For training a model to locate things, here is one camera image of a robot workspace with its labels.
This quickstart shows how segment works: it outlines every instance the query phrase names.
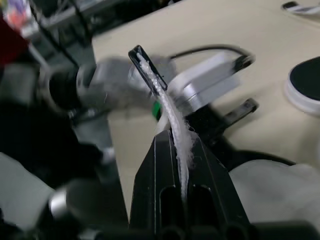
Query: white cable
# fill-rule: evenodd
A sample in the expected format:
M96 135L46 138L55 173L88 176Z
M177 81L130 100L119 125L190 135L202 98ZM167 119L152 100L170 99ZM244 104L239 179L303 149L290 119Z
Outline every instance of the white cable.
M153 86L158 92L158 99L162 105L163 111L167 114L172 128L173 143L176 148L176 158L178 162L178 172L181 184L181 199L185 204L187 202L189 170L188 166L192 163L193 140L185 123L182 114L177 110L171 98L165 93L158 82L158 77L151 70L149 63L137 53L140 60L141 69L151 79Z

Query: white cloth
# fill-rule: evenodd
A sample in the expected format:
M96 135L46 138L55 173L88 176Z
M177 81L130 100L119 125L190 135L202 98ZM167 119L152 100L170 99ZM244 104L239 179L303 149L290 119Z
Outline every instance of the white cloth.
M320 231L320 174L306 164L254 160L230 172L251 223L304 220Z

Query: black clip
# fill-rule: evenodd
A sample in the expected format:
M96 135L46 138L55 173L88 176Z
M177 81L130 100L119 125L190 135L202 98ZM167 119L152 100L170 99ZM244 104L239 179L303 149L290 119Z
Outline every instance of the black clip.
M166 91L168 89L168 85L167 83L163 80L163 78L160 76L160 73L158 72L158 70L156 69L155 65L152 63L152 61L150 60L149 56L146 54L146 52L144 51L144 49L140 46L137 45L134 49L132 49L131 51L129 51L128 55L129 58L131 59L131 61L133 62L134 66L136 67L136 69L139 71L140 75L142 76L143 80L145 81L145 83L148 85L148 87L150 88L150 90L152 91L152 93L155 96L158 96L158 92L155 88L155 86L153 85L151 79L148 77L148 75L142 70L141 65L140 65L140 59L138 58L137 54L141 54L141 56L147 61L147 63L150 65L151 70L153 71L154 75L157 77L157 80L160 84L160 86L162 87L162 89L164 91Z

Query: red object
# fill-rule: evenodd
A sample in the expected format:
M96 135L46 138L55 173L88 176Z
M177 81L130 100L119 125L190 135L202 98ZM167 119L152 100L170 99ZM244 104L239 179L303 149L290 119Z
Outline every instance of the red object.
M14 61L20 54L27 51L28 45L28 41L0 17L0 65Z

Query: black cable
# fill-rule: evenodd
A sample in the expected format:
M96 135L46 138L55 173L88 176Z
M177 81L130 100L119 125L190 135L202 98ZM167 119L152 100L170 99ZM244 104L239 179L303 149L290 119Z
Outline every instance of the black cable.
M242 55L244 57L250 57L252 59L254 58L250 52L248 52L240 47L233 46L233 45L219 44L219 45L201 46L201 47L192 48L190 50L182 51L180 53L177 53L175 55L170 56L170 59L177 59L177 58L181 58L181 57L184 57L184 56L187 56L190 54L195 54L195 53L209 51L209 50L227 50L227 51Z
M192 48L190 50L182 51L180 53L172 55L169 58L173 60L173 59L181 58L190 54L195 54L195 53L209 51L209 50L227 50L227 51L241 55L234 61L233 70L235 73L242 69L245 69L255 61L254 55L252 55L250 52L237 46L224 45L224 44L208 45L208 46Z
M76 62L76 60L68 53L68 51L61 45L59 44L55 38L52 36L52 34L41 24L41 22L38 20L37 15L36 15L36 11L33 8L33 6L30 5L30 11L32 16L34 17L34 20L36 21L36 23L39 26L40 31L42 32L42 34L48 39L48 41L52 44L52 46L58 50L61 51L64 56L71 62L73 63L73 65L77 68L79 68L78 63Z
M84 15L81 13L77 3L74 0L69 0L69 2L74 6L75 13L79 17L79 20L83 25L84 33L85 33L86 37L89 39L89 41L91 43L93 35L92 35L91 31L89 30L88 23L87 23Z

